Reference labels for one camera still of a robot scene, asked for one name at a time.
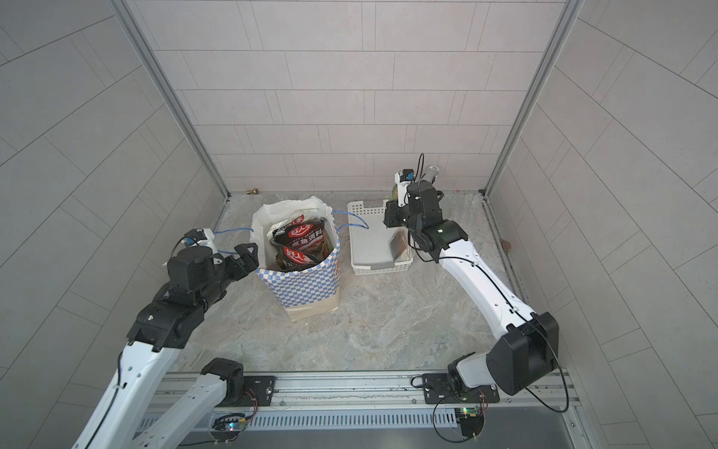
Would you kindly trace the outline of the black red seasoning packet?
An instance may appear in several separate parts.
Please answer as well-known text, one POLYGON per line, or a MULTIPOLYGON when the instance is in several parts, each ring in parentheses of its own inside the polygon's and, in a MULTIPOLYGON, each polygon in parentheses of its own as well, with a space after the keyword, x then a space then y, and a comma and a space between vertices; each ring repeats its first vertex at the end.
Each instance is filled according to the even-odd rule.
POLYGON ((325 240, 325 219, 291 223, 276 229, 270 242, 299 252, 316 252, 325 240))

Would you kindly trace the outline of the checkered paper bag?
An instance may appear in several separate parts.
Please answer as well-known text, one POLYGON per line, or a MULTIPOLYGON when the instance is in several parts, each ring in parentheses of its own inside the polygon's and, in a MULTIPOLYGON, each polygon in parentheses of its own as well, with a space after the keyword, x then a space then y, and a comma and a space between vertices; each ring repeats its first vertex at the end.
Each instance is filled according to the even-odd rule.
POLYGON ((266 204, 252 216, 251 243, 258 246, 259 267, 256 273, 280 301, 292 321, 333 312, 340 306, 340 227, 336 224, 333 210, 320 198, 312 196, 304 200, 284 200, 266 204), (305 271, 285 272, 276 262, 281 246, 270 240, 273 224, 289 218, 297 211, 306 211, 306 220, 325 219, 325 240, 316 252, 323 262, 305 271))

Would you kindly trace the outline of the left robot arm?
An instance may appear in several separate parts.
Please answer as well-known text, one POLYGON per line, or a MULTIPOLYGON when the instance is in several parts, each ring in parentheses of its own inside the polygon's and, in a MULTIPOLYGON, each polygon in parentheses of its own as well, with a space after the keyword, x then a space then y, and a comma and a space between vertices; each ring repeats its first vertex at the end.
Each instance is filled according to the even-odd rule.
POLYGON ((195 243, 168 260, 169 281, 136 317, 116 372, 75 445, 78 448, 176 448, 220 405, 238 405, 247 396, 243 366, 215 358, 190 389, 151 427, 138 432, 141 419, 165 374, 203 323, 211 306, 232 282, 258 268, 254 243, 223 256, 195 243))

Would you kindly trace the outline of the clear plastic seasoning packet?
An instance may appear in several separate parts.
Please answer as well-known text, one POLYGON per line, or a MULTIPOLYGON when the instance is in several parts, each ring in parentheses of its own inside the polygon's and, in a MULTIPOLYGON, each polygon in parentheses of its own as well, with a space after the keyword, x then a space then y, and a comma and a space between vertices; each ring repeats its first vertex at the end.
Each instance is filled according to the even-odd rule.
POLYGON ((408 243, 408 232, 404 228, 396 230, 389 244, 390 253, 395 264, 411 261, 411 249, 408 243))

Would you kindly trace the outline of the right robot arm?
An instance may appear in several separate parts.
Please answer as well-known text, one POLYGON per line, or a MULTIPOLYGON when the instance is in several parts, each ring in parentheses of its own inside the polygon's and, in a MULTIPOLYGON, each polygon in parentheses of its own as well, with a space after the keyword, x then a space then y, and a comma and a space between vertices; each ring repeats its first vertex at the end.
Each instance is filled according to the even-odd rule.
POLYGON ((513 396, 555 370, 559 325, 549 312, 536 314, 489 269, 461 226, 442 215, 443 193, 419 181, 411 169, 396 174, 396 197, 383 222, 408 230, 409 246, 427 254, 460 284, 488 323, 495 344, 484 354, 461 357, 448 367, 454 390, 495 385, 513 396))

